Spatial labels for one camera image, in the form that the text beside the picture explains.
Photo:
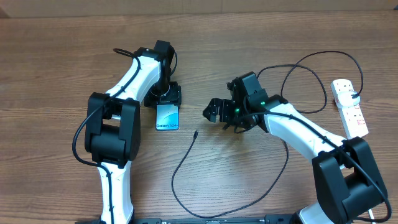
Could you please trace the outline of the Samsung Galaxy smartphone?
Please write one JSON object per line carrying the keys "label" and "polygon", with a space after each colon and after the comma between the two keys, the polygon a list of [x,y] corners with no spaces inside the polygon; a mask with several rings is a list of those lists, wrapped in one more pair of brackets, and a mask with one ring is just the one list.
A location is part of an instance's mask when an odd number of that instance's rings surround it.
{"label": "Samsung Galaxy smartphone", "polygon": [[179,113],[176,105],[157,105],[156,130],[172,131],[179,128]]}

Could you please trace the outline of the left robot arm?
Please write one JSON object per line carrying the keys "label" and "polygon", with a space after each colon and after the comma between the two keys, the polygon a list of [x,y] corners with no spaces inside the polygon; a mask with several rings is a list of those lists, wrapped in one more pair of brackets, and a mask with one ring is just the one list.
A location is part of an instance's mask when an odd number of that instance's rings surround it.
{"label": "left robot arm", "polygon": [[170,42],[158,40],[153,49],[115,49],[132,64],[120,81],[88,100],[85,150],[101,177],[103,211],[97,223],[132,223],[131,166],[141,143],[141,106],[156,110],[155,128],[179,128],[182,90],[171,81],[177,53]]}

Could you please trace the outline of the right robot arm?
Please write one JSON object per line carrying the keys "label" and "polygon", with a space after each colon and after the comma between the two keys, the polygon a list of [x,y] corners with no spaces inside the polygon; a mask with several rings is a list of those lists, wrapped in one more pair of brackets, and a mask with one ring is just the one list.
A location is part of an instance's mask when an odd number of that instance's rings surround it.
{"label": "right robot arm", "polygon": [[387,215],[377,222],[390,219],[387,189],[363,138],[346,139],[326,131],[282,96],[269,96],[252,72],[235,78],[227,88],[232,98],[211,99],[203,110],[207,120],[234,128],[259,126],[312,164],[317,201],[291,215],[290,223],[363,221],[363,213],[382,203],[386,204]]}

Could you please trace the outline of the white USB charger plug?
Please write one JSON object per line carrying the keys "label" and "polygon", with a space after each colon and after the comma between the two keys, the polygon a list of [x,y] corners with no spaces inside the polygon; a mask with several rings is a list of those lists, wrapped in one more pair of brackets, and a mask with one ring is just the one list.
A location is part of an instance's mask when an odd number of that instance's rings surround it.
{"label": "white USB charger plug", "polygon": [[348,108],[358,105],[361,98],[355,91],[341,91],[336,96],[336,105],[339,108]]}

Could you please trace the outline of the white power strip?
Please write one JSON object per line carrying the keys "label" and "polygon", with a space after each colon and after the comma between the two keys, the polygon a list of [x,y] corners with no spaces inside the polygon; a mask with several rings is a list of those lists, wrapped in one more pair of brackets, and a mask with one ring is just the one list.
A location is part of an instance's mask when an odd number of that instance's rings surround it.
{"label": "white power strip", "polygon": [[[341,91],[355,91],[352,82],[347,79],[334,80],[330,86],[334,100]],[[359,104],[348,108],[338,107],[338,111],[348,139],[363,137],[369,133]]]}

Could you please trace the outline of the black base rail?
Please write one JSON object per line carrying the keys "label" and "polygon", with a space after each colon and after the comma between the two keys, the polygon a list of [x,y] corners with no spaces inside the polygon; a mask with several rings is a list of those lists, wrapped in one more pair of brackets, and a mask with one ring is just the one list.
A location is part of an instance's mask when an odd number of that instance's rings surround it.
{"label": "black base rail", "polygon": [[249,218],[184,218],[184,219],[166,219],[160,218],[137,218],[128,221],[128,224],[291,224],[293,215],[265,215],[264,217]]}

